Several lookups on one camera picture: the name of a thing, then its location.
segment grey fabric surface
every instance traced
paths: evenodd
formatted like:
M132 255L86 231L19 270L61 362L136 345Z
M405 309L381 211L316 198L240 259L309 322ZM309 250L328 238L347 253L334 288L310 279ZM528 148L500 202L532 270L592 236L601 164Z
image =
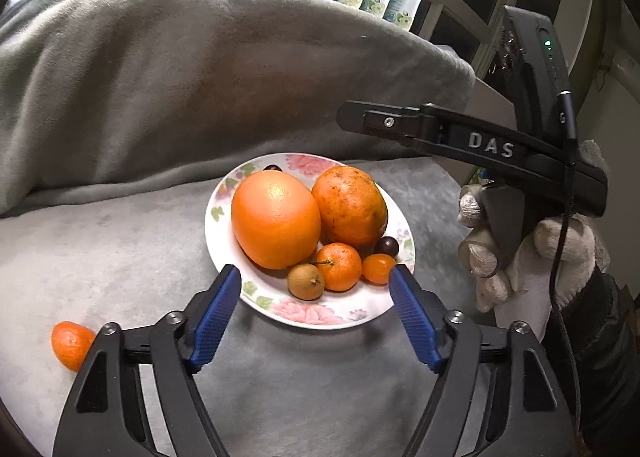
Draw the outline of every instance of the grey fabric surface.
M428 158L358 164L394 198L416 242L416 276L448 307L475 310L474 282L456 255L459 186ZM101 202L55 206L0 221L0 395L49 456L74 375L49 345L63 319L97 329L155 322L214 278L204 214L216 181ZM401 455L434 383L396 312L336 332L275 324L239 303L214 361L196 381L233 456ZM149 369L145 397L158 448L168 436ZM471 450L486 376L479 377Z
M0 26L0 214L222 176L305 151L407 155L341 132L345 100L463 110L470 66L328 0L31 0Z

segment green leaf print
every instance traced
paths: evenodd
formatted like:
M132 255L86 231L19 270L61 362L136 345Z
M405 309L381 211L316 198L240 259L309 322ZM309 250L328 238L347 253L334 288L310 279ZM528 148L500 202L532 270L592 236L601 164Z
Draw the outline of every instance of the green leaf print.
M224 215L224 214L225 212L222 209L222 206L218 206L217 208L211 209L211 216L213 217L213 220L215 220L216 222L220 220L220 215Z
M242 283L242 292L248 294L249 296L251 296L257 290L258 286L251 280Z
M258 296L255 299L255 304L262 308L269 310L271 308L271 303L273 302L273 298L268 298L266 296Z
M255 164L252 163L252 162L248 162L247 164L243 164L240 167L240 171L242 172L242 175L244 175L245 177L248 177L255 171Z

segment tangerine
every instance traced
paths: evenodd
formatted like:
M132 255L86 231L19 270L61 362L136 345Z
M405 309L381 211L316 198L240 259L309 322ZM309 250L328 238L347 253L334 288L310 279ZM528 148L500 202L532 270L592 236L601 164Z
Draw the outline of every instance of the tangerine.
M327 244L316 254L315 265L329 291L348 291L362 274L359 253L343 243Z
M60 322L51 331L51 347L60 363L77 372L95 340L95 332L73 322Z
M396 265L396 260L384 253L369 255L362 262L362 275L371 283L386 285L389 283L389 274Z
M353 166L325 170L311 194L329 239L354 247L375 243L386 229L385 199L371 177Z
M277 170L244 179L231 201L231 226L246 255L265 269L309 257L320 240L320 212L298 179Z

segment white glove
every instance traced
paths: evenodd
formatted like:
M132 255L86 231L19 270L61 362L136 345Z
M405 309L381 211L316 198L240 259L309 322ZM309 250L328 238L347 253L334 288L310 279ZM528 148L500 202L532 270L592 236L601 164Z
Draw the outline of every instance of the white glove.
M464 193L460 199L458 220L469 228L486 225L486 218L471 192ZM498 327L509 328L514 321L522 320L542 340L551 312L549 277L560 228L560 217L541 220L521 242L504 271L496 271L497 258L487 247L469 246L478 310L487 312L493 307ZM595 266L594 234L584 221L570 219L561 260L556 297L562 308L584 288Z

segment plate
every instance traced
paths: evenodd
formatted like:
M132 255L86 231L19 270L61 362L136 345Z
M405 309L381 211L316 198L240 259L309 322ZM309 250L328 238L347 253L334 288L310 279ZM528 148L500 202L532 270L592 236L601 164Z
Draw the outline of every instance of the plate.
M287 291L286 271L261 270L244 254L231 228L231 199L238 184L270 164L279 166L311 189L318 176L342 163L306 153L273 153L248 161L231 170L213 190L204 220L204 232L211 260L217 270L234 264L242 275L241 299L259 313L305 329L344 329L361 325L386 312L393 301L387 286L359 281L344 293L325 291L318 300L302 301ZM409 224L392 198L378 186L388 209L385 234L400 244L396 259L411 272L415 266L415 244Z

